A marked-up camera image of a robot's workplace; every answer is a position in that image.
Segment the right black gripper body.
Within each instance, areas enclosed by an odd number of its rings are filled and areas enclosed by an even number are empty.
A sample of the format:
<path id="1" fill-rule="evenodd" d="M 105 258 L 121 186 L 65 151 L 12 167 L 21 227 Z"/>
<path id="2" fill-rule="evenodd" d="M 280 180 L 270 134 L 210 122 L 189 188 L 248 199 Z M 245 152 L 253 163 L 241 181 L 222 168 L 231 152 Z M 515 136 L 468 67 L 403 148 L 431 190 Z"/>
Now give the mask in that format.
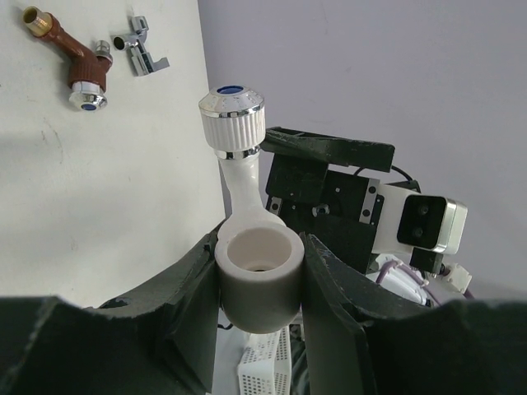
<path id="1" fill-rule="evenodd" d="M 330 170 L 317 160 L 274 156 L 266 209 L 296 233 L 316 236 L 337 258 L 365 274 L 384 197 L 379 182 Z"/>

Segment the white elbow pipe fitting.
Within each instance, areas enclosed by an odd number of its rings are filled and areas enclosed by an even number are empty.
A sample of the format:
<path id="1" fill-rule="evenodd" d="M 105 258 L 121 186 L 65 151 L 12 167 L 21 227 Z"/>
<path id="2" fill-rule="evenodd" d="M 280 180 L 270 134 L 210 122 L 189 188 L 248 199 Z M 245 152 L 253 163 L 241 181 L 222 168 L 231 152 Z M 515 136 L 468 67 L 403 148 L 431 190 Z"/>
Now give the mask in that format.
<path id="1" fill-rule="evenodd" d="M 267 334 L 290 324 L 301 306 L 300 236 L 268 223 L 220 235 L 215 248 L 222 309 L 244 332 Z"/>

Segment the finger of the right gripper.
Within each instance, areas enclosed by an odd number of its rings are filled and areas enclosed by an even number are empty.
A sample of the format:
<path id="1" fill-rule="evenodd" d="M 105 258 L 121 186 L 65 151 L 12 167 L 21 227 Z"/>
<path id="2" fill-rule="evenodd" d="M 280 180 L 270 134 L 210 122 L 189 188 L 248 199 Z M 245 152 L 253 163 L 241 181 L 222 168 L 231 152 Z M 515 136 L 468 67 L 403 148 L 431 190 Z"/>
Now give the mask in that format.
<path id="1" fill-rule="evenodd" d="M 274 154 L 375 171 L 390 171 L 395 152 L 391 144 L 282 127 L 267 128 L 261 148 Z"/>

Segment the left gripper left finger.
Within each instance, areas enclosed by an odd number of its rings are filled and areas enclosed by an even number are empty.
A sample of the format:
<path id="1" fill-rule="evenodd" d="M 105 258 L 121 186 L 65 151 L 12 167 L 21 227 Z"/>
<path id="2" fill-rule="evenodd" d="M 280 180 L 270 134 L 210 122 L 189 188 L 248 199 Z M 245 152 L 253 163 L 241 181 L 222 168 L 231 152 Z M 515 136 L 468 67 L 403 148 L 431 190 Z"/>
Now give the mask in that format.
<path id="1" fill-rule="evenodd" d="M 1 300 L 4 394 L 212 391 L 217 232 L 177 263 L 99 308 L 56 296 Z"/>

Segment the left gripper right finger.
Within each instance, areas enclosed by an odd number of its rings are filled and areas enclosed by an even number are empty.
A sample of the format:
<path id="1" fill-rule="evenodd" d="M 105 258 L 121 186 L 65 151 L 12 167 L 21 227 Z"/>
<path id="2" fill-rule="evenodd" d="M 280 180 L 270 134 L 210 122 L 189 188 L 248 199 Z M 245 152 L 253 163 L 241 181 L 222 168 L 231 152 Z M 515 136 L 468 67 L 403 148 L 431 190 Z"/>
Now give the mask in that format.
<path id="1" fill-rule="evenodd" d="M 301 240 L 313 394 L 525 393 L 525 302 L 430 308 L 369 280 L 315 236 Z"/>

